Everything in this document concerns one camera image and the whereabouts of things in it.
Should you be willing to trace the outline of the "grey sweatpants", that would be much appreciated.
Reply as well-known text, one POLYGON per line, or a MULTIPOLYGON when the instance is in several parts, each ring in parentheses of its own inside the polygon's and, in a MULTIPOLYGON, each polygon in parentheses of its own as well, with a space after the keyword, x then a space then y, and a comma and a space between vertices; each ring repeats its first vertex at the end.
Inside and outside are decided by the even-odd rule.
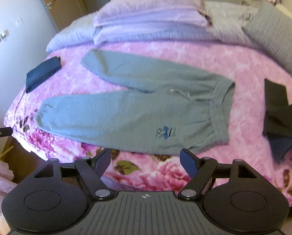
POLYGON ((200 153, 229 142, 231 79, 171 61, 97 49, 81 63, 124 89, 46 99, 34 117, 41 130, 148 154, 200 153))

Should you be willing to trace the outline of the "blue jeans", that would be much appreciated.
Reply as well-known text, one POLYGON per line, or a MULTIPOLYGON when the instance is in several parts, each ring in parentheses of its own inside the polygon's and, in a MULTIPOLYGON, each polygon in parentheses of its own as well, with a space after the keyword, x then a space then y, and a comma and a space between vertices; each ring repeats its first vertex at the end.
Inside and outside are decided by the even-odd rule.
POLYGON ((285 155, 292 149, 292 139, 279 135, 268 134, 268 141, 272 157, 275 162, 280 163, 285 155))

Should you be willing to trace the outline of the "black garment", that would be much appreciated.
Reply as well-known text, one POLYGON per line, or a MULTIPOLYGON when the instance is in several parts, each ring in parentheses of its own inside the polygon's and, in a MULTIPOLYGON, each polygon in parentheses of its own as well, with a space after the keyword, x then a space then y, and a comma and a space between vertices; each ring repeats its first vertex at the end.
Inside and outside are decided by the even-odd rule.
POLYGON ((273 134, 292 139, 292 104, 288 103, 284 85, 264 80, 265 118, 263 134, 273 134))

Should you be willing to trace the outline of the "folded navy garment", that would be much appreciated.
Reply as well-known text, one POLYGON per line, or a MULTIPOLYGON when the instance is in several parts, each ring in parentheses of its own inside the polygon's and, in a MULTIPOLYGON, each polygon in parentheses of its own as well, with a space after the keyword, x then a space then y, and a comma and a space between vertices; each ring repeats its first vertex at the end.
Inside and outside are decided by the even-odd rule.
POLYGON ((26 75, 25 92, 30 93, 62 68, 60 57, 52 57, 39 64, 26 75))

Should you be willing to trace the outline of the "grey striped pillow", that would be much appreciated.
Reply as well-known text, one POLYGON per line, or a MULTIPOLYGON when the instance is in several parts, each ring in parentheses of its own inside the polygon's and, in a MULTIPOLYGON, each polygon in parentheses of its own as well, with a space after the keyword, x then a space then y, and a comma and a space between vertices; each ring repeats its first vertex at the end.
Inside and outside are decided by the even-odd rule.
POLYGON ((292 76, 292 19, 269 2, 262 2, 258 13, 244 27, 256 42, 292 76))

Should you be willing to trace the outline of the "wooden door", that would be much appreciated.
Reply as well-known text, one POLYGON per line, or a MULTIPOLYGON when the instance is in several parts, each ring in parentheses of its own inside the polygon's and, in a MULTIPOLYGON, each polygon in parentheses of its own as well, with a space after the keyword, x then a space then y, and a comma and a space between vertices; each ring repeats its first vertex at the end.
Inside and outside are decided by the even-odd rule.
POLYGON ((58 31, 74 20, 85 16, 88 11, 83 0, 42 0, 58 31))

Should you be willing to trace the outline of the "wall light switch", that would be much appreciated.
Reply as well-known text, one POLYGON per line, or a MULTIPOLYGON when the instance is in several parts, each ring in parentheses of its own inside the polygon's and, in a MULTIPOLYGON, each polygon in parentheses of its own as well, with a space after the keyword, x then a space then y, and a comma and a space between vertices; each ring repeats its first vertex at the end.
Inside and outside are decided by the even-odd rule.
POLYGON ((17 21, 16 21, 16 25, 17 26, 20 26, 23 24, 23 20, 21 18, 19 18, 17 21))

